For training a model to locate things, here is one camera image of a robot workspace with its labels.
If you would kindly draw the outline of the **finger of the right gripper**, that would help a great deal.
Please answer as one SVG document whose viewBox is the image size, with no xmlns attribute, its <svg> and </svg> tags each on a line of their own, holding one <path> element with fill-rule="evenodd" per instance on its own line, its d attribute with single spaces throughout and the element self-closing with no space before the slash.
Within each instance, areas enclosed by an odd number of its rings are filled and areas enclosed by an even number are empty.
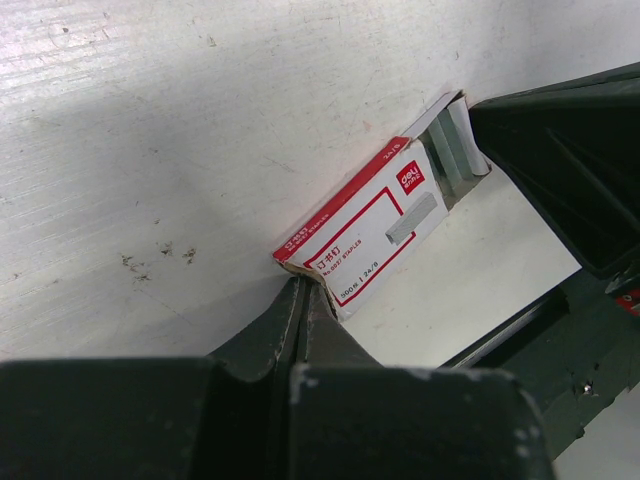
<svg viewBox="0 0 640 480">
<path fill-rule="evenodd" d="M 482 101 L 479 149 L 598 278 L 639 258 L 639 66 Z"/>
</svg>

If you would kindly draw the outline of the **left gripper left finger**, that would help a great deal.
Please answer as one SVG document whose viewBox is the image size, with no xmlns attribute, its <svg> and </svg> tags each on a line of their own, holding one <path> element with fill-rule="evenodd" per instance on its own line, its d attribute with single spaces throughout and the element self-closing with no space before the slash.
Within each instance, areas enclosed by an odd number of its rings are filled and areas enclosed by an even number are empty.
<svg viewBox="0 0 640 480">
<path fill-rule="evenodd" d="M 275 479 L 303 313 L 290 279 L 205 356 L 8 361 L 5 479 Z"/>
</svg>

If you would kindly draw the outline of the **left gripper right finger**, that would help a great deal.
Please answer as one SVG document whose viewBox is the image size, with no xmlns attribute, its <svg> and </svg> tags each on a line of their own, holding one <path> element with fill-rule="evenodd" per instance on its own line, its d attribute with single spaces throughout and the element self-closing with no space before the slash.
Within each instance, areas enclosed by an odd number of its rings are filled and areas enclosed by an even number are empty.
<svg viewBox="0 0 640 480">
<path fill-rule="evenodd" d="M 384 367 L 310 291 L 290 374 L 292 479 L 551 479 L 540 415 L 510 374 Z"/>
</svg>

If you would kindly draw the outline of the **staple box tray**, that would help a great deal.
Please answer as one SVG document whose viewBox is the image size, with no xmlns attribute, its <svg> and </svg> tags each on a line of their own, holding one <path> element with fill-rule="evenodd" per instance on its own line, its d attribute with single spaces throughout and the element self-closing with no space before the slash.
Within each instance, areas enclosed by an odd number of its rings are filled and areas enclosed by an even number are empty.
<svg viewBox="0 0 640 480">
<path fill-rule="evenodd" d="M 476 144 L 463 90 L 440 96 L 402 135 L 424 146 L 449 211 L 492 171 Z"/>
</svg>

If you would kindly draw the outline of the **red staple box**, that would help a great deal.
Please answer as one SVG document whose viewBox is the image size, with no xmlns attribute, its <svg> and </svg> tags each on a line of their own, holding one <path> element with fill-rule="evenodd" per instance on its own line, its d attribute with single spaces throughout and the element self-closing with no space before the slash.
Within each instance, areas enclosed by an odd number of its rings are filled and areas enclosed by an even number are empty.
<svg viewBox="0 0 640 480">
<path fill-rule="evenodd" d="M 324 288 L 353 316 L 446 218 L 423 144 L 393 138 L 274 251 L 286 270 Z"/>
</svg>

